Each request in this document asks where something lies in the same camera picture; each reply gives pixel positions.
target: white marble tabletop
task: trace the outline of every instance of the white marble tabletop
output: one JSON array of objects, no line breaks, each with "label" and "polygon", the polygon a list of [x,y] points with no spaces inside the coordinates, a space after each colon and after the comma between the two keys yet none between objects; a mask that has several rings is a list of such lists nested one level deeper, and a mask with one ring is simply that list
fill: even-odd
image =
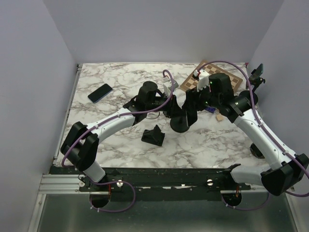
[{"label": "white marble tabletop", "polygon": [[[98,63],[84,64],[73,98],[64,137],[72,124],[97,121],[116,112],[137,95],[145,81],[154,81],[163,91],[162,71],[168,69],[179,85],[198,64],[173,63]],[[232,74],[241,73],[232,66],[216,64]],[[245,72],[243,63],[237,64]],[[113,91],[93,104],[88,94],[107,83]],[[245,81],[239,91],[244,90]],[[176,89],[178,104],[185,100],[185,92]],[[142,142],[144,130],[158,125],[165,139],[162,147]],[[104,140],[98,147],[97,162],[102,167],[138,168],[226,168],[234,163],[248,166],[262,165],[263,159],[255,158],[249,150],[250,139],[226,118],[217,122],[215,114],[198,113],[198,121],[185,133],[176,133],[163,114],[158,119],[144,119],[141,123],[121,130]],[[61,166],[63,155],[59,153],[57,166]]]}]

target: black stand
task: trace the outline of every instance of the black stand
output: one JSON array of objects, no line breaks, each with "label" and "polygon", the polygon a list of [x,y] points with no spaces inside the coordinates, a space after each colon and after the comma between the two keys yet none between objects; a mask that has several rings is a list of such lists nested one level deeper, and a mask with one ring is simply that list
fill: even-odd
[{"label": "black stand", "polygon": [[162,133],[158,125],[153,130],[145,130],[141,140],[145,143],[162,146],[165,133]]}]

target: phone screen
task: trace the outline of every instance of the phone screen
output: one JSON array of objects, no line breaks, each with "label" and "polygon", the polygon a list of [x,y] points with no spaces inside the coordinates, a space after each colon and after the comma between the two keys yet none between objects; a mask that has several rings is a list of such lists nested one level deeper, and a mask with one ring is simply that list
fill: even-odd
[{"label": "phone screen", "polygon": [[93,102],[97,103],[101,98],[105,97],[108,93],[112,91],[112,87],[108,84],[102,85],[100,88],[88,95],[88,98]]}]

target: white wall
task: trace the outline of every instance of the white wall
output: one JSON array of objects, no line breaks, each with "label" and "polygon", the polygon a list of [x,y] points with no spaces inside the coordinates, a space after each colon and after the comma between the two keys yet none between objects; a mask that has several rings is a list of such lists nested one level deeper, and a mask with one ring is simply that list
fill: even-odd
[{"label": "white wall", "polygon": [[[250,70],[264,63],[266,84],[258,89],[267,124],[297,153],[309,154],[309,1],[285,0],[258,46]],[[306,177],[296,185],[309,191]],[[298,199],[309,228],[309,199]]]},{"label": "white wall", "polygon": [[283,0],[44,0],[85,62],[247,62]]},{"label": "white wall", "polygon": [[76,67],[41,0],[1,0],[0,35],[0,230],[23,232]]}]

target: checkerboard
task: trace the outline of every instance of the checkerboard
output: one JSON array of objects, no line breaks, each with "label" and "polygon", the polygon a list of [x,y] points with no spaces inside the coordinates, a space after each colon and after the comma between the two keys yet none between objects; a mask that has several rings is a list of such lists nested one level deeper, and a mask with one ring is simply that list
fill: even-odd
[{"label": "checkerboard", "polygon": [[[202,61],[196,69],[198,69],[199,67],[201,67],[203,64],[207,63],[208,61],[204,60]],[[210,75],[214,74],[214,73],[225,73],[226,75],[228,75],[230,77],[231,80],[231,84],[232,84],[232,88],[234,93],[237,92],[238,87],[240,86],[242,79],[238,76],[235,76],[227,71],[225,71],[224,69],[219,68],[218,66],[214,65],[214,64],[209,64],[206,65],[206,67],[204,67],[204,70],[206,72],[208,72]],[[195,80],[193,77],[193,72],[188,76],[188,78],[181,84],[180,89],[182,89],[183,91],[187,91],[188,89],[193,89],[197,86],[198,81]]]}]

